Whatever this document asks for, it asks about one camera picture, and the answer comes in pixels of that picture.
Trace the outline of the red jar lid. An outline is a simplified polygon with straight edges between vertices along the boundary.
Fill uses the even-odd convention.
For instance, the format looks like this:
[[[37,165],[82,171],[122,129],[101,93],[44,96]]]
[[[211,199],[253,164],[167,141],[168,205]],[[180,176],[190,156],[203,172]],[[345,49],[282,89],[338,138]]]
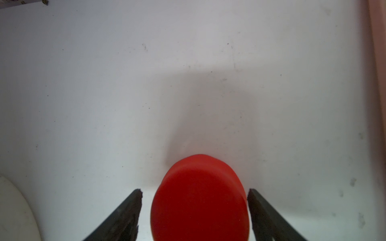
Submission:
[[[155,241],[247,241],[244,187],[219,159],[203,154],[184,158],[157,189],[150,225]]]

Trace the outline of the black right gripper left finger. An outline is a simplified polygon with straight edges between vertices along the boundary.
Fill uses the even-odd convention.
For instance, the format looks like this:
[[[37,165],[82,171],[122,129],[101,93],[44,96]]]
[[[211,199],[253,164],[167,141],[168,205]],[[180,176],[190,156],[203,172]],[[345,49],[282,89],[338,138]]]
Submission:
[[[85,241],[136,241],[143,193],[134,190]]]

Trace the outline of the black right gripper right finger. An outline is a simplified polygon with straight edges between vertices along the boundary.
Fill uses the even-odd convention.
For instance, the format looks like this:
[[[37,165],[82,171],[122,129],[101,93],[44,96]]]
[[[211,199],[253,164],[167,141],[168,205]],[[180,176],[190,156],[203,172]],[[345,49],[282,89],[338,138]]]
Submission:
[[[249,190],[247,201],[257,241],[306,241],[257,190]]]

